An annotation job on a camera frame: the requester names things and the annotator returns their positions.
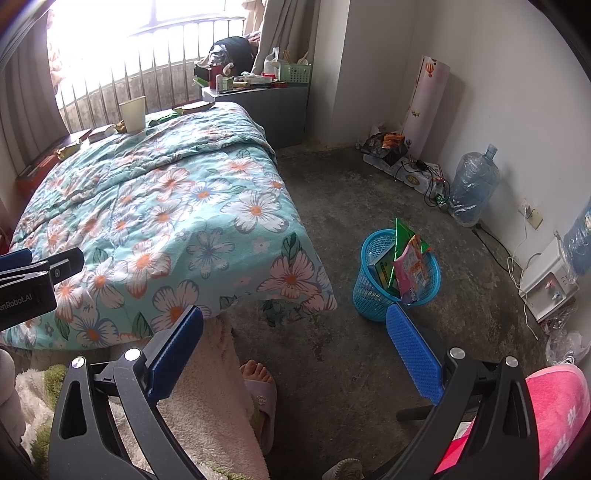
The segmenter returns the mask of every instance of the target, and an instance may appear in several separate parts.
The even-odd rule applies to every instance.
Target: rolled wallpaper
[[[423,147],[445,90],[449,70],[449,66],[443,62],[431,57],[423,57],[421,70],[418,72],[406,118],[402,125],[402,134],[406,137],[408,154],[414,158],[421,158]]]

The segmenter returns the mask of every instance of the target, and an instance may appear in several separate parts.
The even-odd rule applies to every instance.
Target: floral blanket
[[[57,308],[2,332],[27,349],[100,348],[205,317],[239,299],[270,325],[336,308],[263,130],[233,103],[113,135],[56,166],[11,250],[35,260],[79,247],[84,270]]]

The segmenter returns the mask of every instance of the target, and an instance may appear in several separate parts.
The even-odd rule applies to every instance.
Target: blue trash can
[[[400,299],[387,293],[378,284],[369,272],[367,264],[392,247],[395,238],[395,229],[380,230],[367,237],[361,247],[361,267],[353,288],[353,305],[361,316],[374,322],[385,322],[388,307],[393,303],[399,303]],[[427,267],[429,281],[420,298],[411,303],[410,307],[425,305],[431,301],[441,286],[441,271],[435,256],[427,252],[423,255],[423,260]]]

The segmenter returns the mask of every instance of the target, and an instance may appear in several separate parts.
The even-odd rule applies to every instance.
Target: wall outlet
[[[542,220],[544,220],[538,210],[533,208],[526,199],[521,201],[521,204],[519,205],[519,213],[525,216],[526,220],[535,230],[538,229]]]

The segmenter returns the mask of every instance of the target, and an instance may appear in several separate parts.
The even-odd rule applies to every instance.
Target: toe
[[[242,375],[252,375],[256,370],[256,362],[254,360],[249,360],[243,365],[243,367]]]

